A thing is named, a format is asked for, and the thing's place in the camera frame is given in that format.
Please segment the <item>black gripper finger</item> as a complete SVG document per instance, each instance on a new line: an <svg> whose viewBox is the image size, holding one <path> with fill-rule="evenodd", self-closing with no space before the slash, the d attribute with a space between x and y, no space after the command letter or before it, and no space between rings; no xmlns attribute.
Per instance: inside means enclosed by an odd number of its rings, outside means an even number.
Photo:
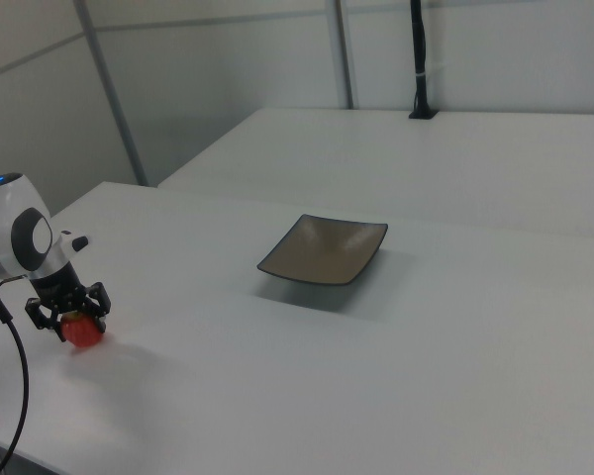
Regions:
<svg viewBox="0 0 594 475"><path fill-rule="evenodd" d="M61 329L60 311L56 306L47 307L43 305L41 299L30 298L25 305L25 311L38 330L54 332L60 341L65 342L65 336Z"/></svg>
<svg viewBox="0 0 594 475"><path fill-rule="evenodd" d="M111 300L102 282L95 282L84 289L81 312L94 323L99 333L106 331L106 318L111 311Z"/></svg>

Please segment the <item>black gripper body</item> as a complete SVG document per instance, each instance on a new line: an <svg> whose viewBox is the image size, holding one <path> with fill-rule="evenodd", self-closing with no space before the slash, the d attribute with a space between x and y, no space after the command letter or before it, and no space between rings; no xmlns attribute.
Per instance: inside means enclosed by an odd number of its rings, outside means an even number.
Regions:
<svg viewBox="0 0 594 475"><path fill-rule="evenodd" d="M29 299L31 309L44 307L60 314L84 309L85 286L78 280L37 279L31 282L37 296Z"/></svg>

